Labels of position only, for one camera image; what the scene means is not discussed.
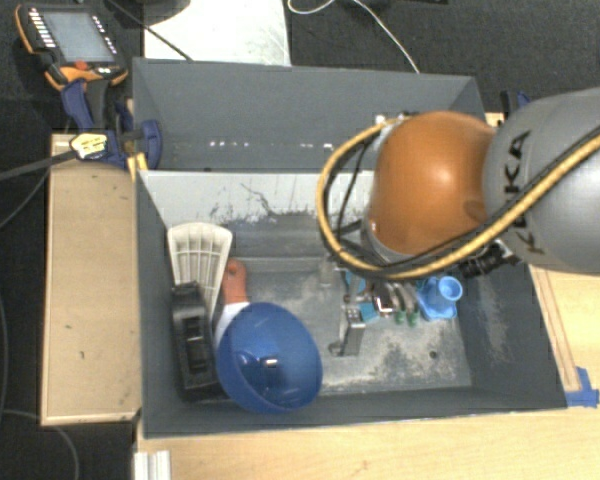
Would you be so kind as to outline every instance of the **orange object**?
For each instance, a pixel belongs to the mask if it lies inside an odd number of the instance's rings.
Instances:
[[[482,167],[495,131],[458,112],[427,112],[399,125],[382,146],[368,229],[387,248],[420,254],[487,218]]]
[[[76,67],[77,70],[79,71],[87,71],[89,69],[89,64],[87,64],[85,61],[83,60],[77,60],[73,63],[73,65]]]
[[[249,302],[247,269],[240,260],[229,258],[222,276],[222,296],[225,304]]]

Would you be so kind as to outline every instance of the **yellow striped cable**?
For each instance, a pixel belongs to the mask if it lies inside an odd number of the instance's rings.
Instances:
[[[373,265],[362,261],[349,252],[344,250],[344,247],[336,237],[334,236],[331,227],[329,225],[328,216],[324,212],[324,197],[325,197],[325,185],[329,179],[329,176],[342,157],[347,154],[352,148],[358,144],[364,142],[369,137],[381,131],[386,126],[391,126],[400,121],[403,118],[389,119],[383,123],[377,124],[360,132],[355,137],[352,137],[342,146],[340,146],[334,153],[329,157],[325,166],[320,173],[318,179],[318,185],[316,188],[316,207],[317,207],[317,220],[320,228],[320,233],[326,240],[327,244],[333,251],[333,253],[349,265],[369,273],[381,271],[384,267]],[[600,133],[589,140],[586,144],[574,151],[571,155],[560,162],[554,167],[540,182],[538,182],[520,201],[518,201],[512,208],[509,209],[505,214],[502,215],[497,221],[491,224],[488,228],[476,235],[469,242],[459,247],[457,250],[450,252],[449,254],[442,256],[441,258],[434,259],[426,265],[414,267],[403,272],[391,274],[387,276],[391,280],[401,281],[406,279],[415,279],[430,275],[438,270],[442,270],[446,267],[463,260],[467,256],[473,254],[481,247],[484,247],[489,242],[497,238],[502,234],[513,222],[524,214],[529,208],[531,208],[544,194],[551,190],[564,176],[567,175],[572,169],[578,164],[586,160],[589,156],[600,149]]]

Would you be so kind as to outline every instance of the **wooden table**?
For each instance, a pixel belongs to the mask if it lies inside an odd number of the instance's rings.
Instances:
[[[54,153],[66,139],[54,137]],[[53,169],[43,424],[128,420],[140,408],[131,189],[128,174],[106,165]],[[536,270],[534,280],[563,381],[577,383],[572,356],[600,389],[600,278]],[[137,448],[169,451],[175,480],[590,480],[600,479],[600,406],[248,435],[139,435]]]

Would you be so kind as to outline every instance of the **blue cup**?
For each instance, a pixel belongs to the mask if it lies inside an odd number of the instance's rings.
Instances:
[[[462,297],[462,284],[455,277],[428,278],[416,294],[426,320],[455,318],[456,301]]]

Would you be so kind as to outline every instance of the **device screen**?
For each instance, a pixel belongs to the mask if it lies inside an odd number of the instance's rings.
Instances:
[[[113,62],[113,55],[88,14],[45,12],[44,19],[67,62]]]

